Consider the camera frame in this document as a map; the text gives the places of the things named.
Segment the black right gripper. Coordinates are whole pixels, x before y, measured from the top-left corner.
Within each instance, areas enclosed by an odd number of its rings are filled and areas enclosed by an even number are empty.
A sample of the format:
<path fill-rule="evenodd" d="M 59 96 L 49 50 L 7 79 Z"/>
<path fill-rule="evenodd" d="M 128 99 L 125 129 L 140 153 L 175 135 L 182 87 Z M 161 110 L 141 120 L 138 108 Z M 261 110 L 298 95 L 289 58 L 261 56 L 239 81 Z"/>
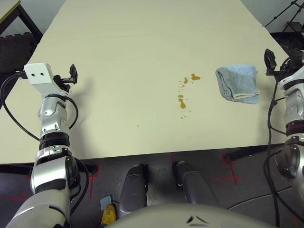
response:
<path fill-rule="evenodd" d="M 299 51 L 284 60 L 279 70 L 276 70 L 277 64 L 275 58 L 273 51 L 267 48 L 264 52 L 264 63 L 266 65 L 267 76 L 291 76 L 304 65 L 304 53 L 302 51 Z"/>

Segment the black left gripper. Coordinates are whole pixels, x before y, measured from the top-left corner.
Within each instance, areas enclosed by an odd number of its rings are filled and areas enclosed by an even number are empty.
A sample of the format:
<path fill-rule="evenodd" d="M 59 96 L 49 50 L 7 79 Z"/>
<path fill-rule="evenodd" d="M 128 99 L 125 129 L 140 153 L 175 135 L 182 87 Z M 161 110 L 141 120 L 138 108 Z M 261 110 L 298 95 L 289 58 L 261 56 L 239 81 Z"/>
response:
<path fill-rule="evenodd" d="M 54 82 L 61 90 L 64 90 L 66 92 L 69 92 L 70 90 L 70 85 L 68 85 L 68 83 L 77 83 L 78 73 L 74 64 L 71 65 L 69 69 L 69 74 L 70 78 L 61 78 L 60 75 L 54 76 Z"/>

